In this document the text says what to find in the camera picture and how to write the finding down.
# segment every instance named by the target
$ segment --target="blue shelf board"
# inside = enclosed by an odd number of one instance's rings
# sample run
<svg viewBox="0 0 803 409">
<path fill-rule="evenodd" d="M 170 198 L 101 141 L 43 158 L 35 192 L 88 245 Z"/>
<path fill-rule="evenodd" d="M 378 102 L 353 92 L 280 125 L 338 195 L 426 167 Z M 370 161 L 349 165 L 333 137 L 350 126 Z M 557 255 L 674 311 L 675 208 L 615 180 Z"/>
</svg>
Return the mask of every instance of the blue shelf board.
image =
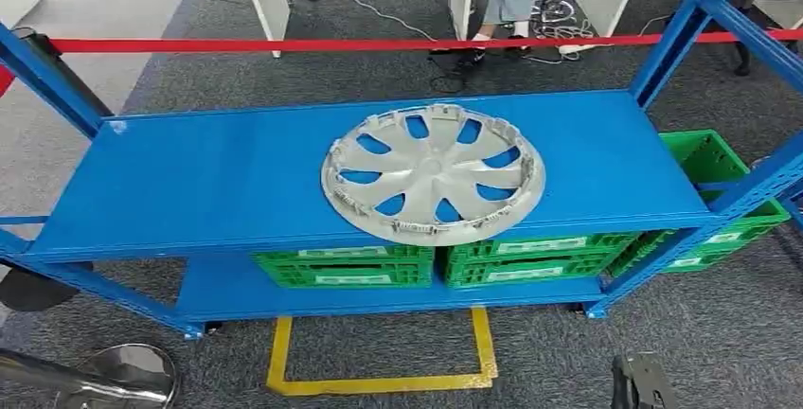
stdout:
<svg viewBox="0 0 803 409">
<path fill-rule="evenodd" d="M 714 217 L 625 91 L 427 98 L 114 117 L 27 257 L 385 244 L 331 208 L 321 164 L 332 141 L 367 116 L 436 101 L 507 119 L 544 159 L 544 197 L 500 237 L 693 227 Z"/>
<path fill-rule="evenodd" d="M 449 289 L 438 278 L 429 288 L 285 289 L 279 288 L 249 258 L 232 258 L 222 267 L 216 259 L 198 257 L 187 261 L 176 309 L 188 321 L 204 322 L 573 303 L 601 298 L 596 277 L 469 289 Z"/>
</svg>

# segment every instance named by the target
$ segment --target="yellow floor tape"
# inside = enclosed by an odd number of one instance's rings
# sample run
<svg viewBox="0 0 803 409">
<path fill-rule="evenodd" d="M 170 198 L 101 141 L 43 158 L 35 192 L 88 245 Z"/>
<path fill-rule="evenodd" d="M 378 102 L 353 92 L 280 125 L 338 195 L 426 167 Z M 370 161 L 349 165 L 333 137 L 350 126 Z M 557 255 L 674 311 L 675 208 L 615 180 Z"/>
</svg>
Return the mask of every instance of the yellow floor tape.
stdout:
<svg viewBox="0 0 803 409">
<path fill-rule="evenodd" d="M 488 388 L 497 377 L 496 357 L 493 353 L 491 326 L 485 308 L 472 308 L 474 339 L 479 357 L 479 374 L 452 376 L 421 376 L 409 378 L 341 379 L 332 381 L 284 380 L 287 370 L 287 354 L 290 349 L 292 317 L 279 317 L 274 333 L 274 345 L 268 367 L 268 387 L 291 397 L 329 394 L 390 393 L 423 390 L 460 390 L 465 388 Z"/>
</svg>

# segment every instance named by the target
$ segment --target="stanchion base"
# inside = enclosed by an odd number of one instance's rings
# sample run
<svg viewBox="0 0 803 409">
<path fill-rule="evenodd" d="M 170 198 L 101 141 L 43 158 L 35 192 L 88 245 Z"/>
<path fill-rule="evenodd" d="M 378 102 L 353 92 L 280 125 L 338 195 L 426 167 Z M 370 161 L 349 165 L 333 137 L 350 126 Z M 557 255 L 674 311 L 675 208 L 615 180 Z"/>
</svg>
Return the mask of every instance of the stanchion base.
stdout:
<svg viewBox="0 0 803 409">
<path fill-rule="evenodd" d="M 164 403 L 100 400 L 97 394 L 90 396 L 85 392 L 60 392 L 56 397 L 55 409 L 168 409 L 178 390 L 178 374 L 172 360 L 163 350 L 149 345 L 109 347 L 87 359 L 77 369 L 118 382 L 158 389 L 168 398 Z"/>
</svg>

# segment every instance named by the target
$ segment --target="lower shelf level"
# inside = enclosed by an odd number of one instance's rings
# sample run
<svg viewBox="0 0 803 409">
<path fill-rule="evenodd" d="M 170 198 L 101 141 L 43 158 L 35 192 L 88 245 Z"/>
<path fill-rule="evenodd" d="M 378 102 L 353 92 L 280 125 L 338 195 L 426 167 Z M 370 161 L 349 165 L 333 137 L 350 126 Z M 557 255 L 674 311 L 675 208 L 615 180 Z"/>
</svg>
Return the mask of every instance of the lower shelf level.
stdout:
<svg viewBox="0 0 803 409">
<path fill-rule="evenodd" d="M 603 297 L 596 277 L 450 289 L 284 289 L 249 258 L 191 258 L 177 309 L 191 322 L 278 316 L 450 310 L 471 306 L 573 303 Z"/>
</svg>

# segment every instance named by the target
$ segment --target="white sock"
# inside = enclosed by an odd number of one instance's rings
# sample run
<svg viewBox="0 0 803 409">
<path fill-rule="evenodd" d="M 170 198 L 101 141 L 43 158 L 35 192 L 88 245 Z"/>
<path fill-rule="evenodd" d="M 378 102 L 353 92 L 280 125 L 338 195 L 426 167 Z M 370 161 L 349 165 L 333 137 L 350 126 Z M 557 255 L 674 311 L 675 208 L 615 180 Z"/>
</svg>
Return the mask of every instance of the white sock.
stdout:
<svg viewBox="0 0 803 409">
<path fill-rule="evenodd" d="M 490 39 L 491 39 L 491 37 L 489 37 L 488 35 L 483 35 L 481 33 L 477 33 L 476 35 L 474 35 L 474 38 L 472 38 L 472 41 L 473 42 L 486 42 L 486 41 L 488 41 Z"/>
<path fill-rule="evenodd" d="M 529 21 L 516 21 L 513 23 L 513 35 L 526 38 L 529 35 Z"/>
</svg>

